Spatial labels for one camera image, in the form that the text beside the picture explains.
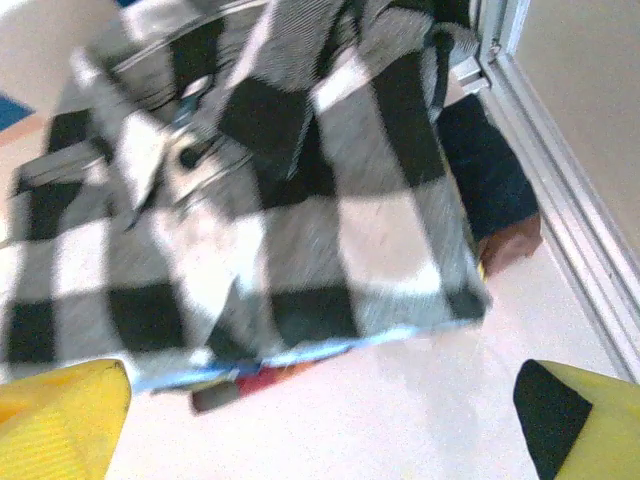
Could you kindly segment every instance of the sliding door track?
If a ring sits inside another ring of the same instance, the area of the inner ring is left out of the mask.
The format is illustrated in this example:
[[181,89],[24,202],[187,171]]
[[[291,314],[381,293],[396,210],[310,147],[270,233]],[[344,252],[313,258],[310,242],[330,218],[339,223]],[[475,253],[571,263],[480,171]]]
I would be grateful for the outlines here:
[[591,314],[619,376],[638,383],[637,259],[516,61],[499,54],[483,73],[491,88],[480,90],[480,98],[534,187],[546,239]]

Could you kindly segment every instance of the dark blue fabric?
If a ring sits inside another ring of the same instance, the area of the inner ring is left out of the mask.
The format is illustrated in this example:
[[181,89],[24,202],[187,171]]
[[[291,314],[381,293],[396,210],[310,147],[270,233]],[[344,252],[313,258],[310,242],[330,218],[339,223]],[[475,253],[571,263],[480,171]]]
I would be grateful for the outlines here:
[[138,0],[116,0],[116,3],[121,7],[128,7],[129,5],[136,3]]
[[517,157],[477,97],[445,108],[437,126],[476,241],[538,212]]

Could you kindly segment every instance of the red object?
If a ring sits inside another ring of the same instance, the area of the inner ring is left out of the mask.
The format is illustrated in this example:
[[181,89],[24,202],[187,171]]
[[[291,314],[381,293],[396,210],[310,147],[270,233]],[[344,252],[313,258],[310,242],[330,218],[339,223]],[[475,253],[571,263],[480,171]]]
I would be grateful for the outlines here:
[[238,386],[241,397],[250,395],[276,383],[278,383],[277,368],[263,368],[257,375],[236,380],[236,385]]

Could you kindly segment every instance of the yellow object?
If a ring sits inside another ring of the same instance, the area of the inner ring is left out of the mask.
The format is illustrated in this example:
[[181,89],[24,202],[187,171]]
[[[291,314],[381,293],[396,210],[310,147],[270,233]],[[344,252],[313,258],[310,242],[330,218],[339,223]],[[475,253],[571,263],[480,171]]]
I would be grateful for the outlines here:
[[554,362],[540,362],[593,405],[558,480],[640,478],[640,386]]
[[103,479],[130,401],[118,360],[0,386],[0,479]]

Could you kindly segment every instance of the buffalo check fabric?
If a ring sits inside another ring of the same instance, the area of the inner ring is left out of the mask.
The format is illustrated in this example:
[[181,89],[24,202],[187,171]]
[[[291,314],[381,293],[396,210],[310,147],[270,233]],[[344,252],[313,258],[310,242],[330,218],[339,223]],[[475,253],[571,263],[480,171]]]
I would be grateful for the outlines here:
[[[430,123],[438,66],[476,44],[429,5],[142,0],[78,49],[47,155],[17,175],[11,374],[109,356],[135,382],[481,321]],[[204,75],[191,130],[173,131]],[[190,135],[209,142],[195,168],[175,154]]]

